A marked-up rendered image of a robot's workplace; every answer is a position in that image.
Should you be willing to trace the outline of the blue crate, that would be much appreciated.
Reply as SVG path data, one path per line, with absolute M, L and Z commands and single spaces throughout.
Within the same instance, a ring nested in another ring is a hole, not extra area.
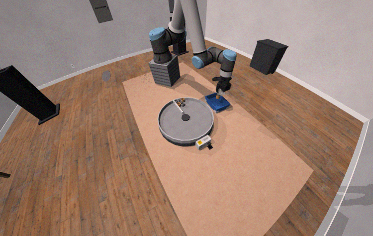
M 216 93 L 205 96 L 205 101 L 210 105 L 215 113 L 218 113 L 222 110 L 228 109 L 231 105 L 223 96 L 220 96 L 220 99 L 216 99 Z

